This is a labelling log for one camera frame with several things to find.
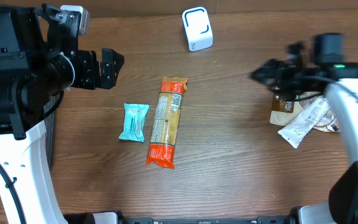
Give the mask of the orange spaghetti pack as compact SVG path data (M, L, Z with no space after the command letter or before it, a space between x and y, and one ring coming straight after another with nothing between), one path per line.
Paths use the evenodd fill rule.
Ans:
M173 169L178 125L187 78L163 77L150 136L146 165Z

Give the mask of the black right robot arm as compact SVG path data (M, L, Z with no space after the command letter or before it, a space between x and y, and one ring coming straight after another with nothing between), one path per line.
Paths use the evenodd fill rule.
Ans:
M316 35L309 67L302 42L287 47L286 61L272 58L250 77L289 102L301 94L320 96L333 111L347 149L349 168L333 185L328 200L295 207L281 223L358 223L358 63L346 62L343 36Z

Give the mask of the light blue snack packet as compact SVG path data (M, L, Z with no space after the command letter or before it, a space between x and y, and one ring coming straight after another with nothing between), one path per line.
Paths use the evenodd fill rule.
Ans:
M149 105L125 103L124 110L124 127L123 132L119 135L119 139L144 142L143 129Z

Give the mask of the beige bread snack bag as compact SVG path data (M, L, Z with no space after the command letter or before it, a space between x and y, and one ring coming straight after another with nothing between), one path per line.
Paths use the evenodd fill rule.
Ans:
M282 96L274 93L270 123L278 126L286 126L318 98L316 94L317 92L306 92L297 96L297 98L306 98L306 100L285 101ZM328 110L314 128L326 133L336 133L340 131L337 119L331 110Z

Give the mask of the white cream tube brown cap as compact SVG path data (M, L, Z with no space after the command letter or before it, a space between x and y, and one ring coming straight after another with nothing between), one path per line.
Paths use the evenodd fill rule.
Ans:
M320 96L288 125L279 130L278 134L292 147L297 148L303 138L322 119L329 109L328 100Z

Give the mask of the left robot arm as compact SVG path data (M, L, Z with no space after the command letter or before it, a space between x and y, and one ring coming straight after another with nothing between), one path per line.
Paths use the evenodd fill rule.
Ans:
M63 214L47 162L45 105L69 88L110 89L123 55L80 50L90 13L81 6L0 5L0 197L9 223L119 224L119 212Z

